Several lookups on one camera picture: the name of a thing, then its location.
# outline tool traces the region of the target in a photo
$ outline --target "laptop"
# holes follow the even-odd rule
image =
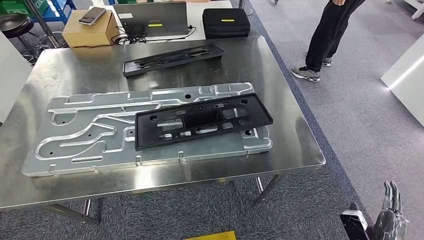
[[[129,34],[147,34],[148,38],[189,33],[185,1],[116,4],[113,8]]]

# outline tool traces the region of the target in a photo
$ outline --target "sneaker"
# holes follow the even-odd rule
[[[306,79],[311,82],[318,82],[320,80],[320,72],[312,71],[311,69],[308,69],[306,66],[292,68],[291,73],[296,78]]]
[[[324,61],[322,61],[322,65],[324,67],[330,67],[333,64],[331,57],[326,57]]]

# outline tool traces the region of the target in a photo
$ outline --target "robot finger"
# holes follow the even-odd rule
[[[391,209],[393,210],[393,212],[399,213],[402,210],[401,193],[399,192],[398,186],[396,185],[394,181],[390,181],[390,186],[393,189]]]
[[[388,181],[384,182],[384,201],[383,201],[383,210],[387,210],[392,208],[392,199],[393,199],[393,190],[392,187],[389,185]]]

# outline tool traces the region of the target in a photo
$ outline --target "black plastic frame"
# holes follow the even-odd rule
[[[229,119],[224,117],[223,111],[238,108],[244,108],[245,115],[235,116]],[[179,111],[185,111],[185,113],[177,114],[177,112]],[[191,127],[186,127],[185,119],[187,118],[187,116],[193,116],[202,113],[205,115],[210,113],[217,113],[221,116],[217,117],[219,122],[212,122],[200,125],[196,125],[191,122]],[[157,126],[158,122],[170,121],[174,119],[181,119],[183,126],[171,130],[161,130],[161,127]],[[144,149],[161,147],[174,143],[192,141],[196,139],[222,135],[232,132],[247,132],[249,130],[252,130],[253,128],[271,125],[273,124],[273,122],[274,120],[272,116],[265,108],[264,104],[261,102],[256,93],[216,98],[212,100],[193,102],[137,113],[135,116],[134,146],[136,151],[141,151]],[[232,127],[224,129],[223,124],[225,123],[231,123]],[[211,126],[216,126],[217,130],[206,133],[196,133],[196,130],[198,130],[199,128]],[[190,135],[181,135],[182,132],[190,132]],[[161,139],[160,136],[164,134],[172,134],[171,139]]]
[[[190,57],[190,58],[183,57],[180,60],[176,60],[176,61],[172,61],[172,62],[166,61],[167,58],[172,58],[172,57],[182,55],[182,54],[184,54],[185,56],[190,55],[190,54],[193,54],[193,55],[201,54],[201,55]],[[123,63],[122,75],[127,78],[127,77],[130,77],[130,76],[134,76],[134,75],[138,75],[138,74],[142,74],[142,73],[147,73],[147,72],[150,72],[150,71],[175,67],[175,66],[184,65],[184,64],[188,64],[188,63],[192,63],[192,62],[196,62],[196,61],[200,61],[200,60],[217,58],[217,57],[221,57],[224,54],[225,54],[225,51],[222,50],[221,48],[219,48],[218,46],[216,46],[215,44],[207,44],[207,45],[202,45],[202,46],[185,48],[185,49],[181,49],[181,50],[177,50],[177,51],[171,51],[171,52],[167,52],[167,53],[162,53],[162,54],[143,57],[143,58],[139,58],[139,59],[135,59],[135,60],[131,60],[131,61],[126,61],[126,62]],[[136,62],[138,62],[137,64],[139,64],[139,65],[149,65],[149,67],[148,68],[141,68],[141,69],[133,70],[133,71],[129,71],[125,68],[126,64],[136,63]]]

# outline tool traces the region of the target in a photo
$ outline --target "stool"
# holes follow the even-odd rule
[[[0,16],[0,31],[6,36],[8,39],[17,38],[25,47],[20,53],[28,62],[31,63],[33,60],[37,60],[39,58],[39,52],[34,51],[34,48],[40,49],[39,45],[31,46],[22,35],[26,33],[30,33],[35,36],[35,34],[31,33],[30,30],[34,27],[34,22],[28,16],[25,16],[20,13],[11,13]]]

